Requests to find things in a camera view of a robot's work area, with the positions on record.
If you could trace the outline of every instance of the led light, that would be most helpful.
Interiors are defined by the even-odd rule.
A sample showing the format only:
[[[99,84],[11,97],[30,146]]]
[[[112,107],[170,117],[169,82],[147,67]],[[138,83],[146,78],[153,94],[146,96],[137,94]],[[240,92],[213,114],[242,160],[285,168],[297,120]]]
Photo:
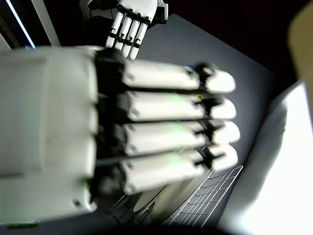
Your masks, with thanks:
[[[21,22],[21,20],[20,20],[18,14],[16,13],[16,11],[15,11],[15,9],[14,9],[12,3],[10,2],[10,0],[6,0],[6,3],[9,5],[9,7],[10,7],[12,13],[13,13],[13,15],[15,16],[15,19],[18,21],[18,23],[19,23],[21,29],[23,30],[25,36],[27,37],[29,43],[31,44],[31,46],[32,46],[33,48],[36,48],[36,47],[35,47],[35,44],[34,44],[33,41],[31,40],[31,38],[30,38],[28,32],[26,31],[26,29],[25,29],[23,23]]]

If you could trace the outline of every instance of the metal wire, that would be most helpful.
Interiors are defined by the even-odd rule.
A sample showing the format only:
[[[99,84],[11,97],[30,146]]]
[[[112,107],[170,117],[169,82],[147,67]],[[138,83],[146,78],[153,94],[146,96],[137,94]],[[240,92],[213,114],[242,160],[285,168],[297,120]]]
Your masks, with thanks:
[[[224,174],[211,178],[213,171],[199,184],[199,187],[185,202],[167,219],[164,225],[184,225],[203,227],[215,208],[223,199],[228,189],[240,174],[243,166],[239,166]],[[129,196],[121,197],[107,212],[122,227],[142,226],[149,223],[151,209],[156,199],[169,187],[162,191],[143,209],[133,211]]]

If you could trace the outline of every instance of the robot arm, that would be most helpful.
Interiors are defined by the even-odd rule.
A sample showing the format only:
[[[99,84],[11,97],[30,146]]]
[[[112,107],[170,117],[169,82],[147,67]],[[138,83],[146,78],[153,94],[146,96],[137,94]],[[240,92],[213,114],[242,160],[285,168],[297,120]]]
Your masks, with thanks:
[[[233,91],[234,79],[213,66],[42,47],[2,54],[0,82],[0,223],[92,212],[97,193],[133,194],[238,161],[229,143],[240,132],[226,120],[236,110],[214,94]]]
[[[168,7],[162,0],[120,0],[106,47],[115,47],[123,51],[125,57],[135,59],[157,7],[164,8],[167,20]]]

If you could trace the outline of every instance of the black cable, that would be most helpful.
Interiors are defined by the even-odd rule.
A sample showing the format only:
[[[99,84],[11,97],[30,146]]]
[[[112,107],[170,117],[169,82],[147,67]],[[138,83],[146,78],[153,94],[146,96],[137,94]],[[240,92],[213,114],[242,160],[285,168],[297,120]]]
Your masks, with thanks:
[[[112,16],[112,20],[113,20],[113,12],[112,12],[112,8],[111,8],[110,10],[111,10],[111,16]]]

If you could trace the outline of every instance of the beige object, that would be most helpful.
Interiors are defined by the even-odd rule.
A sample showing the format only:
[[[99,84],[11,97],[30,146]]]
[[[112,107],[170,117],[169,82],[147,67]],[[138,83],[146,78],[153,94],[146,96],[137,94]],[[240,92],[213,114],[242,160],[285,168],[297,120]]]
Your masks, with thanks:
[[[288,38],[298,79],[306,84],[313,117],[313,2],[293,20]]]
[[[207,178],[209,170],[205,174],[191,180],[172,183],[156,200],[152,210],[153,223],[162,223],[196,190],[200,183]]]
[[[138,199],[136,205],[134,206],[134,212],[137,212],[149,204],[163,189],[155,188],[152,190],[145,191]]]

